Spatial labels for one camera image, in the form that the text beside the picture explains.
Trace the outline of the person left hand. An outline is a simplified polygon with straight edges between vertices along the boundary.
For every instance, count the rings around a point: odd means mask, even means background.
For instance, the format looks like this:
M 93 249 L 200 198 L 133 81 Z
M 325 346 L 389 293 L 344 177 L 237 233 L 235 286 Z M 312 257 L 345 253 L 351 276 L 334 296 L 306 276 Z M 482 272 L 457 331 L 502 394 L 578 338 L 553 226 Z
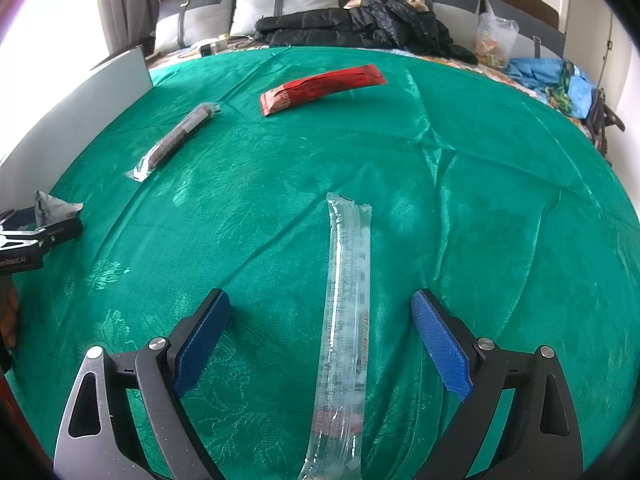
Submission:
M 0 283 L 0 330 L 4 343 L 14 349 L 18 310 L 17 289 L 9 275 L 3 275 Z

